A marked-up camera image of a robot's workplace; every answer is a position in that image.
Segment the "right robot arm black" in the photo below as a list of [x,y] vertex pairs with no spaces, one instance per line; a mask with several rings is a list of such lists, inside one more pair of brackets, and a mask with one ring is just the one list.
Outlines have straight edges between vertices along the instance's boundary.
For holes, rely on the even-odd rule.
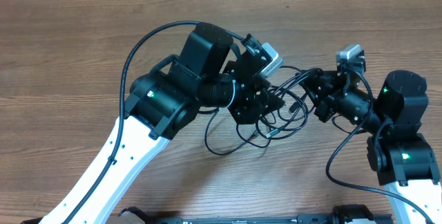
[[370,133],[367,159],[378,177],[379,188],[332,182],[344,187],[386,196],[397,223],[441,222],[441,174],[436,156],[419,133],[429,104],[425,79],[411,71],[390,72],[378,97],[367,86],[363,68],[341,64],[337,71],[321,71],[301,82],[320,121],[335,114],[355,129]]

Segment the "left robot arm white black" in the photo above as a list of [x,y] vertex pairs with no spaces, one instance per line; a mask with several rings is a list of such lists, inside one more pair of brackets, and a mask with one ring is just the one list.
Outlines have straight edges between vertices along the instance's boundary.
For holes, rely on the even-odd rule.
[[130,86],[106,143],[68,195],[40,223],[105,223],[140,172],[202,107],[226,108],[254,124],[284,102],[269,78],[283,60],[251,35],[196,21],[180,54],[169,55]]

